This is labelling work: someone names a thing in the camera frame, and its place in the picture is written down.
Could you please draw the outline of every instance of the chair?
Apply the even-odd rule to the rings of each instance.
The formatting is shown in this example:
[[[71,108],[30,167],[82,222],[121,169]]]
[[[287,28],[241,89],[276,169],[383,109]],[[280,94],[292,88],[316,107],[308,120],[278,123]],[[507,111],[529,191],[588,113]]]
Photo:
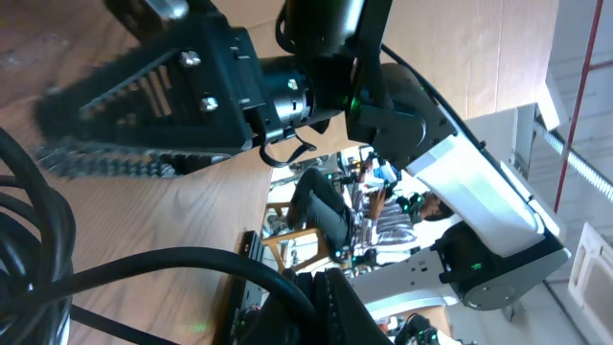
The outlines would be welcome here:
[[[266,217],[268,216],[268,210],[274,209],[275,213],[277,214],[277,217],[282,217],[283,208],[285,207],[289,207],[289,202],[271,202],[271,203],[266,204],[266,210],[264,212],[264,221],[266,220]],[[281,253],[280,253],[279,248],[277,247],[277,244],[279,244],[279,242],[281,241],[294,240],[302,236],[307,236],[311,234],[315,234],[317,236],[317,254],[315,254],[313,257],[309,258],[308,260],[305,260],[304,262],[296,264],[291,267],[295,271],[299,271],[305,267],[308,267],[309,265],[317,263],[320,260],[329,258],[329,250],[328,250],[328,246],[326,245],[324,234],[322,234],[322,232],[319,229],[308,228],[305,230],[294,231],[294,232],[291,232],[285,235],[271,236],[267,239],[262,240],[262,243],[270,247],[270,251],[272,252],[273,257],[275,258],[275,261],[277,262],[277,265],[279,266],[279,271],[281,272],[286,268],[285,263],[284,263],[286,245],[282,248]]]

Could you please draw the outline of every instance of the red pole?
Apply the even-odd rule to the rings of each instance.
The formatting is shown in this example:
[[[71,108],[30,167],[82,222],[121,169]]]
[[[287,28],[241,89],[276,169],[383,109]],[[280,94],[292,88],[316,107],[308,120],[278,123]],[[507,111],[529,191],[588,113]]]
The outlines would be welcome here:
[[[595,63],[590,66],[590,71],[594,71],[595,69],[604,68],[604,67],[611,67],[611,66],[613,66],[613,60],[610,60],[607,62]]]
[[[573,145],[573,139],[575,138],[575,128],[577,127],[577,118],[579,117],[579,110],[581,108],[581,101],[583,99],[583,91],[585,90],[585,82],[587,81],[587,73],[590,71],[590,62],[592,60],[592,52],[594,51],[594,41],[596,40],[596,31],[598,30],[598,23],[601,20],[602,0],[597,0],[596,9],[594,10],[594,19],[592,20],[592,30],[590,31],[590,38],[587,42],[587,52],[585,53],[585,61],[583,62],[583,69],[581,70],[581,82],[579,83],[579,92],[577,94],[577,100],[575,101],[575,112],[573,113],[573,120],[571,121],[571,130],[568,133],[568,140],[562,154],[564,155],[564,163],[562,163],[562,171],[560,172],[559,182],[557,183],[557,195],[556,204],[554,205],[554,212],[557,213],[559,207],[559,200],[562,197],[562,187],[564,186],[564,177],[566,177],[566,169],[568,168],[568,152],[569,148]]]

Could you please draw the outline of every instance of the screw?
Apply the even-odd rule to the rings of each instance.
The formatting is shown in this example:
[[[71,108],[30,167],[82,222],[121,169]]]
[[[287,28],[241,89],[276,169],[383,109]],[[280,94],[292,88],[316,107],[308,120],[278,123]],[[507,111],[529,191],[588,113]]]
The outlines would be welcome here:
[[[214,111],[218,107],[219,104],[217,104],[217,99],[215,97],[205,97],[200,102],[200,110],[204,112]]]
[[[290,79],[287,81],[287,87],[289,87],[290,89],[296,91],[298,90],[298,82],[296,82],[295,79]]]
[[[197,52],[189,51],[181,53],[181,64],[184,67],[194,67],[200,64],[200,57]]]

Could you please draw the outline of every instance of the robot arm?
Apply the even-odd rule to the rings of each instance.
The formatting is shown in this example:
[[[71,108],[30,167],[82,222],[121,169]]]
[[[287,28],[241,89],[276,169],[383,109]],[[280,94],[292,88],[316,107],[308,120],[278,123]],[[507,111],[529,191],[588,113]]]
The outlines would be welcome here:
[[[381,44],[392,0],[287,0],[275,34],[291,55],[266,59],[210,1],[106,4],[141,46],[38,104],[48,141],[38,154],[53,173],[173,177],[257,147],[281,167],[269,145],[303,126],[323,133],[344,111],[349,139],[407,168],[463,219],[409,262],[355,278],[370,312],[389,298],[441,298],[441,286],[476,310],[502,308],[568,260],[549,216]],[[398,64],[381,65],[381,50]],[[301,142],[288,162],[315,149]]]

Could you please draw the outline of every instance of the wooden table surface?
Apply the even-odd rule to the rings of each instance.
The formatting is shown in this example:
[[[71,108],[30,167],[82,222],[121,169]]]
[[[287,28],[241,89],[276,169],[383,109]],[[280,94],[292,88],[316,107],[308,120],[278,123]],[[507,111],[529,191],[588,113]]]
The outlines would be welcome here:
[[[32,122],[39,95],[134,44],[102,0],[0,1],[0,126],[31,151],[40,143]],[[236,250],[243,231],[261,228],[270,169],[250,151],[175,180],[46,176],[76,215],[73,263],[81,271],[150,249]],[[74,303],[179,343],[209,343],[225,281],[213,271],[171,269],[80,293]],[[77,323],[70,331],[71,344],[122,343]]]

